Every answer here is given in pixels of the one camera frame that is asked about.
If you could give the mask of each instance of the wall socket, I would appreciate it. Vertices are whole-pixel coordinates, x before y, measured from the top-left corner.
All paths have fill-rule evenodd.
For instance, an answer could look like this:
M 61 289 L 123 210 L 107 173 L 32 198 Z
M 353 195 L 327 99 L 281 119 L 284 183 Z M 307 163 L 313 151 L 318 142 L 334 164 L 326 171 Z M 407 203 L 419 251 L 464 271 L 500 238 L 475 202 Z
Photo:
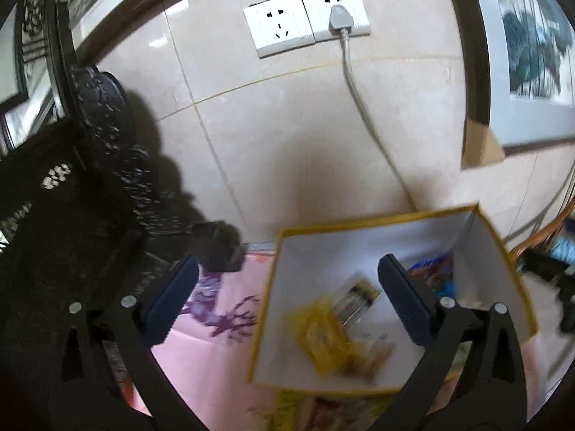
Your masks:
M 301 0 L 268 0 L 244 9 L 260 58 L 315 43 Z
M 346 7 L 354 18 L 350 36 L 370 34 L 369 21 L 362 0 L 303 0 L 316 42 L 339 38 L 337 31 L 330 29 L 330 14 L 333 5 Z

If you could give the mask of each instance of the gray plug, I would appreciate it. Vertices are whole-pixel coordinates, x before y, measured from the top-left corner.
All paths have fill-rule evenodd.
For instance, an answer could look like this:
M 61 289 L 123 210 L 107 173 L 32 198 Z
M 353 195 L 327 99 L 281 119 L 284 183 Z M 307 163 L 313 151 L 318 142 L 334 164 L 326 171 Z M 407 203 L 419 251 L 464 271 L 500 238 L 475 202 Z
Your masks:
M 330 14 L 330 27 L 339 31 L 341 29 L 351 29 L 353 26 L 354 18 L 346 7 L 340 4 L 333 5 Z

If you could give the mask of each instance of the open box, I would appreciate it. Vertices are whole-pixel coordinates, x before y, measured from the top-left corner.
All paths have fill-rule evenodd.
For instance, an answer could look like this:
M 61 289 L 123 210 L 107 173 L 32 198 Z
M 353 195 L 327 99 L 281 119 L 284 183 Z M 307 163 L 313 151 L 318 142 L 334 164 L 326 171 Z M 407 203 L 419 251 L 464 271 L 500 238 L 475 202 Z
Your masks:
M 488 309 L 505 303 L 521 343 L 537 332 L 531 302 L 505 248 L 478 205 L 356 222 L 284 230 L 268 282 L 248 380 L 310 395 L 395 392 L 412 374 L 423 348 L 413 344 L 385 292 L 366 313 L 383 324 L 393 354 L 372 383 L 320 376 L 286 327 L 286 316 L 331 295 L 358 272 L 379 286 L 377 265 L 393 253 L 413 263 L 453 251 L 455 298 Z

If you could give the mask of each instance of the gray cable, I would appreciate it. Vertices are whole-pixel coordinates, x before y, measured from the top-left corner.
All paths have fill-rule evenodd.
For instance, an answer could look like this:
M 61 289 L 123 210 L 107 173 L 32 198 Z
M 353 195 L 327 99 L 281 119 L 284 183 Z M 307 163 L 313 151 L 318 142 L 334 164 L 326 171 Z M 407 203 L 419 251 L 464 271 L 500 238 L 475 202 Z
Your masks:
M 333 15 L 334 15 L 334 13 L 332 12 L 332 17 L 330 18 L 330 22 L 333 19 Z M 363 120 L 363 123 L 365 124 L 365 127 L 367 128 L 367 132 L 372 137 L 373 141 L 376 143 L 377 148 L 381 152 L 381 155 L 383 155 L 383 157 L 386 159 L 387 163 L 389 164 L 389 168 L 392 170 L 393 175 L 395 176 L 397 181 L 399 181 L 399 184 L 401 185 L 401 189 L 403 190 L 403 193 L 405 194 L 405 198 L 407 199 L 407 202 L 409 203 L 409 207 L 411 208 L 411 210 L 413 212 L 417 212 L 418 208 L 415 205 L 415 201 L 413 200 L 413 196 L 411 195 L 409 188 L 407 187 L 406 182 L 403 180 L 401 174 L 399 173 L 399 170 L 397 169 L 396 165 L 393 163 L 392 158 L 390 157 L 390 155 L 385 150 L 385 147 L 384 147 L 383 143 L 381 142 L 381 139 L 379 138 L 379 136 L 377 134 L 376 128 L 373 125 L 372 116 L 369 114 L 369 110 L 367 109 L 367 106 L 365 105 L 365 102 L 363 101 L 361 94 L 359 93 L 357 86 L 355 85 L 354 74 L 353 74 L 353 71 L 351 70 L 349 28 L 348 27 L 340 28 L 339 29 L 339 35 L 340 35 L 340 40 L 341 40 L 341 46 L 343 47 L 343 73 L 344 73 L 344 76 L 346 77 L 346 82 L 347 82 L 348 87 L 350 88 L 351 95 L 355 100 L 355 105 L 357 106 L 357 108 L 359 110 L 359 114 L 361 116 L 361 119 Z

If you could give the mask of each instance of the metal screw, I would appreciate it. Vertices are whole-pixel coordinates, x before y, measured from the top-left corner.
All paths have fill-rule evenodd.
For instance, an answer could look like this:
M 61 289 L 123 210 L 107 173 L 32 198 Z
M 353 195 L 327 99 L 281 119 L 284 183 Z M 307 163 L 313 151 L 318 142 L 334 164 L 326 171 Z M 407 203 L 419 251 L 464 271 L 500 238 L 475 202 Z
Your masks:
M 68 311 L 70 314 L 77 314 L 82 310 L 82 304 L 79 301 L 75 301 L 74 303 L 68 306 Z
M 495 303 L 495 310 L 499 314 L 505 314 L 507 312 L 507 306 L 505 306 L 503 303 Z
M 439 304 L 444 308 L 451 309 L 455 306 L 455 300 L 450 296 L 442 296 Z
M 127 295 L 125 297 L 122 298 L 122 301 L 120 302 L 120 304 L 124 307 L 124 308 L 131 308 L 132 306 L 134 306 L 136 304 L 136 297 L 133 295 Z

